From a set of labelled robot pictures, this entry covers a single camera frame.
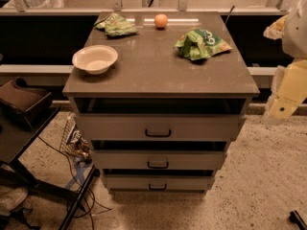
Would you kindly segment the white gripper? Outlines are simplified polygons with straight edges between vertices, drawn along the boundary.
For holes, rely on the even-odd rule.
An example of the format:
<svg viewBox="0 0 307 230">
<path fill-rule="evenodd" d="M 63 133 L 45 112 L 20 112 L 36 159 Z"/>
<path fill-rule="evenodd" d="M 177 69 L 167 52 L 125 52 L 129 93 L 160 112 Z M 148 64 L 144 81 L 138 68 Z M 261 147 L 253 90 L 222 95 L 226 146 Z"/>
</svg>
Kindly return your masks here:
<svg viewBox="0 0 307 230">
<path fill-rule="evenodd" d="M 263 36 L 277 40 L 283 36 L 283 51 L 293 58 L 307 58 L 307 0 L 299 0 L 288 15 L 274 21 Z M 287 67 L 278 66 L 268 99 L 268 116 L 288 119 L 307 98 L 307 60 L 297 59 Z"/>
</svg>

